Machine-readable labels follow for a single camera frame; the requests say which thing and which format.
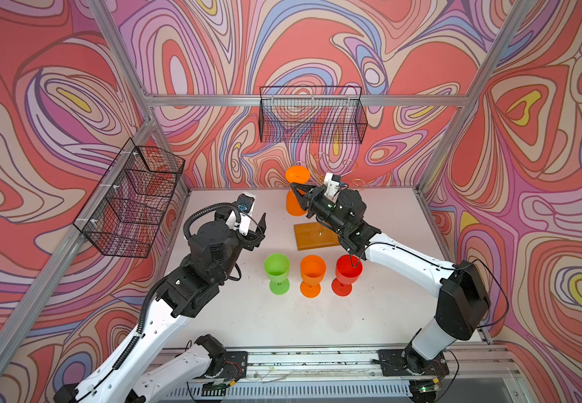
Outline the green wine glass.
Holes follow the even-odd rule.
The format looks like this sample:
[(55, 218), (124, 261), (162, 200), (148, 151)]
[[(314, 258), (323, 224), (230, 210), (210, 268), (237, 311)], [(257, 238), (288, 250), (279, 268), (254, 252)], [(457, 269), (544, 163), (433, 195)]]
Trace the green wine glass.
[(264, 268), (270, 280), (270, 291), (278, 296), (287, 293), (290, 288), (288, 279), (290, 270), (289, 258), (281, 253), (269, 255), (265, 259)]

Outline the red wine glass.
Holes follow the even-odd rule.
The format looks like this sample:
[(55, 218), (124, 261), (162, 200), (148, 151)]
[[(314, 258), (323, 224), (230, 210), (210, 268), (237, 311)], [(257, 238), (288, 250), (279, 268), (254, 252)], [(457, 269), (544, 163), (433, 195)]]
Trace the red wine glass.
[(352, 285), (363, 272), (363, 263), (354, 255), (343, 255), (336, 261), (335, 278), (331, 289), (339, 297), (347, 297), (352, 292)]

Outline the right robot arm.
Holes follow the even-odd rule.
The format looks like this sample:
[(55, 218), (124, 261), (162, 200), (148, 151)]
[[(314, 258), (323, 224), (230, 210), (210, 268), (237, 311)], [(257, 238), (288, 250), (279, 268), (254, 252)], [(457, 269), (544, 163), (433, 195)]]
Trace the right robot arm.
[(361, 194), (343, 189), (339, 182), (334, 191), (328, 185), (299, 183), (293, 183), (291, 189), (307, 217), (337, 235), (349, 261), (383, 265), (437, 298), (433, 319), (402, 352), (408, 373), (424, 374), (445, 349), (457, 340), (469, 340), (480, 327), (491, 302), (475, 264), (438, 260), (398, 243), (364, 220), (366, 203)]

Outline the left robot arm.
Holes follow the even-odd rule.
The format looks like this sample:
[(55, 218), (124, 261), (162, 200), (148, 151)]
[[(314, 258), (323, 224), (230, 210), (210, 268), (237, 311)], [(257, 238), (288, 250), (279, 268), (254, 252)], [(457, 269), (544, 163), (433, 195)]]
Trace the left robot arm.
[(90, 376), (62, 386), (54, 401), (158, 402), (193, 379), (240, 379), (244, 370), (228, 361), (225, 347), (209, 334), (156, 369), (149, 366), (168, 340), (219, 295), (222, 285), (240, 280), (232, 275), (239, 270), (240, 253), (258, 248), (265, 238), (264, 218), (250, 228), (254, 206), (254, 196), (242, 193), (233, 203), (193, 213), (183, 224), (189, 254), (149, 290), (130, 335)]

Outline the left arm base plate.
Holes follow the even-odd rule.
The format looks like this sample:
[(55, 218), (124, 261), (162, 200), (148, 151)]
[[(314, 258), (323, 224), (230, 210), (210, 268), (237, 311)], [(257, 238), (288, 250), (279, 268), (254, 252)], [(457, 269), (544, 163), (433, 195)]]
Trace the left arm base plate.
[(245, 350), (228, 351), (213, 359), (209, 369), (192, 383), (187, 383), (189, 397), (194, 402), (222, 401), (230, 388), (247, 376), (248, 353)]

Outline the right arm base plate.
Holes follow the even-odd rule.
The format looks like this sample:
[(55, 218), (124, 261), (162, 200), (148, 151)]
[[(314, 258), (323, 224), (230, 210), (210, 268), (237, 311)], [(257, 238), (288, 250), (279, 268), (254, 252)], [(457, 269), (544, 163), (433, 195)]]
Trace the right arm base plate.
[(380, 349), (378, 358), (372, 359), (379, 365), (386, 377), (417, 376), (445, 378), (450, 374), (446, 358), (442, 352), (434, 359), (425, 359), (412, 349)]

